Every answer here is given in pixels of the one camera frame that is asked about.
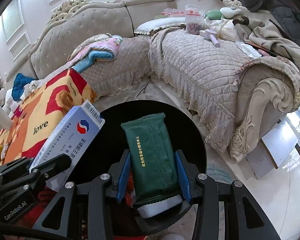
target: white package end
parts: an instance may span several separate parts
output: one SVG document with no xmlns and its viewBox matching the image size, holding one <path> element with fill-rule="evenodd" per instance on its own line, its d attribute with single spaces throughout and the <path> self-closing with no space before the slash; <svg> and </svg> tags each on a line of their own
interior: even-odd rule
<svg viewBox="0 0 300 240">
<path fill-rule="evenodd" d="M 142 218 L 150 218 L 180 204 L 182 201 L 182 197 L 180 195 L 176 195 L 160 202 L 139 207 L 138 212 Z"/>
</svg>

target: white pillow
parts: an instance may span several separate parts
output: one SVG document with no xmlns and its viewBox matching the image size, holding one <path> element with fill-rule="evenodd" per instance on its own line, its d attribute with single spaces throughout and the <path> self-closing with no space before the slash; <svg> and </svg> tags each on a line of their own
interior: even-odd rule
<svg viewBox="0 0 300 240">
<path fill-rule="evenodd" d="M 135 34 L 151 35 L 165 28 L 186 25 L 185 17 L 172 17 L 148 21 L 141 24 L 135 31 Z"/>
</svg>

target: plastic bag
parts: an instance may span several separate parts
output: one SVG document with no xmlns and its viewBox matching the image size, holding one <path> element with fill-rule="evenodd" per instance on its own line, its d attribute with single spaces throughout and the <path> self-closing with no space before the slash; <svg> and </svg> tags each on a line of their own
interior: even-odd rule
<svg viewBox="0 0 300 240">
<path fill-rule="evenodd" d="M 186 30 L 189 34 L 199 35 L 199 31 L 204 29 L 205 11 L 197 5 L 186 5 Z"/>
<path fill-rule="evenodd" d="M 163 10 L 162 15 L 168 15 L 168 17 L 185 17 L 186 14 L 178 9 L 166 8 Z"/>
</svg>

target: blue cloth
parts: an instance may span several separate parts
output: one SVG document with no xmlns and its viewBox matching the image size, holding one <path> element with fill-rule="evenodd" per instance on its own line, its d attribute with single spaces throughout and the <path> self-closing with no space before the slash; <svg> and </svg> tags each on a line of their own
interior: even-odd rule
<svg viewBox="0 0 300 240">
<path fill-rule="evenodd" d="M 12 98 L 15 101 L 20 101 L 20 97 L 22 96 L 24 89 L 23 87 L 26 84 L 31 83 L 32 80 L 36 80 L 35 78 L 27 77 L 21 73 L 18 73 L 12 88 Z"/>
<path fill-rule="evenodd" d="M 106 50 L 92 50 L 85 58 L 79 60 L 72 68 L 78 73 L 81 73 L 90 67 L 96 59 L 112 60 L 113 54 Z"/>
</svg>

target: screw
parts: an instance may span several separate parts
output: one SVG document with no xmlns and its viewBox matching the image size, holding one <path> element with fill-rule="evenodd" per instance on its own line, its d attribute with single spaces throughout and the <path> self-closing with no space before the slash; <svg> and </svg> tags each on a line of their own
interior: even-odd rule
<svg viewBox="0 0 300 240">
<path fill-rule="evenodd" d="M 74 186 L 74 183 L 72 181 L 69 181 L 65 184 L 66 188 L 72 188 Z"/>
<path fill-rule="evenodd" d="M 235 185 L 236 187 L 242 187 L 242 186 L 243 186 L 243 183 L 242 183 L 240 180 L 236 180 L 236 181 L 234 182 L 234 185 Z"/>
<path fill-rule="evenodd" d="M 204 174 L 204 173 L 200 173 L 200 174 L 198 174 L 198 179 L 207 179 L 207 175 L 206 174 Z"/>
<path fill-rule="evenodd" d="M 102 175 L 100 176 L 100 178 L 101 178 L 102 180 L 107 180 L 107 179 L 110 178 L 110 175 L 109 175 L 108 173 L 104 173 L 104 174 L 102 174 Z"/>
</svg>

